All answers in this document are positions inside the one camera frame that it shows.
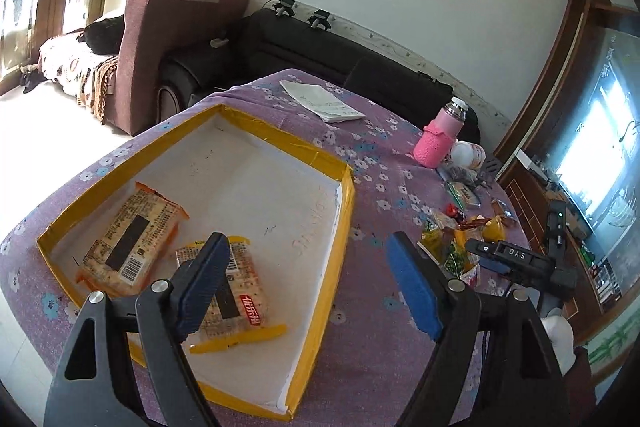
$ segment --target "black leather sofa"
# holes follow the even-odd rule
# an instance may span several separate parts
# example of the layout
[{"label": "black leather sofa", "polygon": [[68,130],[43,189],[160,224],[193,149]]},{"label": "black leather sofa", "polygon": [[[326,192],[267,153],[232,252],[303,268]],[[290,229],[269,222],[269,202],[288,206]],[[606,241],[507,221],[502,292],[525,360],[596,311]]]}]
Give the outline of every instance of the black leather sofa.
[{"label": "black leather sofa", "polygon": [[[343,86],[423,128],[451,99],[453,89],[423,73],[336,35],[269,9],[228,28],[228,44],[208,42],[167,54],[160,67],[160,120],[216,90],[295,68]],[[469,110],[459,139],[480,143],[478,117]]]}]

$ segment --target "packaged crackers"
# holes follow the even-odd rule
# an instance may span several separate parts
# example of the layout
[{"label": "packaged crackers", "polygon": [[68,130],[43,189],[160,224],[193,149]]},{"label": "packaged crackers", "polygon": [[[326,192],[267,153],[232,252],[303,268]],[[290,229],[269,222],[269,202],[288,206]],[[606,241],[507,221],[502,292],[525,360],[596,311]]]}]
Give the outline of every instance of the packaged crackers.
[{"label": "packaged crackers", "polygon": [[178,224],[188,217],[181,206],[136,182],[135,193],[84,256],[76,281],[114,297],[137,295]]},{"label": "packaged crackers", "polygon": [[[265,341],[282,335],[286,325],[270,325],[267,301],[244,238],[230,237],[231,256],[226,279],[216,291],[200,330],[188,338],[192,353],[220,351],[240,343]],[[195,259],[204,241],[179,248],[178,266]]]}]

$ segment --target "stack of paper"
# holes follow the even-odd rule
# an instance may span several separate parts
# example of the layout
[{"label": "stack of paper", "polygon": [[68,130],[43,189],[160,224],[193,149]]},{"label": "stack of paper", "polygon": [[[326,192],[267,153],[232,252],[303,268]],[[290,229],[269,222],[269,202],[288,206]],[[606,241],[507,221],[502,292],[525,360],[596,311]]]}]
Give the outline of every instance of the stack of paper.
[{"label": "stack of paper", "polygon": [[281,80],[280,85],[289,93],[291,98],[302,107],[316,113],[326,123],[343,122],[365,118],[367,115],[349,107],[342,100],[338,100],[324,87],[297,84],[288,80]]}]

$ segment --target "red label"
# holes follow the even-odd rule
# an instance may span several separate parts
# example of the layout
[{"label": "red label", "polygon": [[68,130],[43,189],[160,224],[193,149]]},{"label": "red label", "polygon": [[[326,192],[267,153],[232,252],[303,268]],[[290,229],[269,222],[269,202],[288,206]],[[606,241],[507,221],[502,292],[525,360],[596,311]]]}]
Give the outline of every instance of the red label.
[{"label": "red label", "polygon": [[254,300],[249,295],[241,295],[240,301],[244,306],[246,316],[249,317],[249,322],[252,326],[260,326],[260,314],[255,307]]}]

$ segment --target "table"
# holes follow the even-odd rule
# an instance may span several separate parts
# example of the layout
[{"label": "table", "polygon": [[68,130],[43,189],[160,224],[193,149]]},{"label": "table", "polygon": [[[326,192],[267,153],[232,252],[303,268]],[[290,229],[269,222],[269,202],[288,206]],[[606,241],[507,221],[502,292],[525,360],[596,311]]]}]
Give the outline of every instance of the table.
[{"label": "table", "polygon": [[[280,80],[318,84],[367,115],[365,120],[325,124],[297,104]],[[72,201],[124,158],[195,113],[225,103],[302,137],[346,161],[354,171],[356,203],[340,283],[316,368],[293,420],[295,426],[390,426],[409,400],[434,343],[415,328],[408,307],[386,265],[384,243],[402,230],[416,240],[427,207],[450,199],[435,171],[411,157],[422,135],[412,124],[375,103],[297,70],[272,74],[208,96],[190,109],[131,139],[71,179],[38,205],[0,244],[0,288],[25,334],[47,367],[55,369],[78,309],[45,264],[36,239]],[[490,198],[508,201],[494,184],[481,190],[481,212],[493,216]],[[521,227],[508,240],[528,247]],[[482,270],[482,291],[501,295],[506,281]],[[466,417],[479,383],[476,342],[454,420]],[[162,421],[148,374],[136,378],[152,419]],[[212,406],[222,425],[271,426],[277,421]]]}]

